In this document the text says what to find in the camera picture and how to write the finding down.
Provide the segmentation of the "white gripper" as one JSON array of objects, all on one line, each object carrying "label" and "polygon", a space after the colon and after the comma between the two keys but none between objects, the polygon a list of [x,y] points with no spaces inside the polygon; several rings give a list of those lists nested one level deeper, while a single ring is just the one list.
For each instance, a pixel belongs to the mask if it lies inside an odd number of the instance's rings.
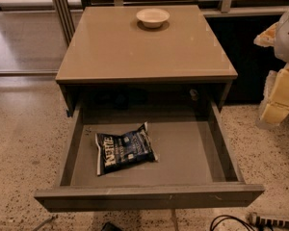
[{"label": "white gripper", "polygon": [[[257,35],[253,43],[261,47],[273,46],[275,56],[289,63],[289,8],[278,23]],[[279,72],[269,71],[263,96],[259,106],[258,124],[278,126],[289,115],[289,64]]]}]

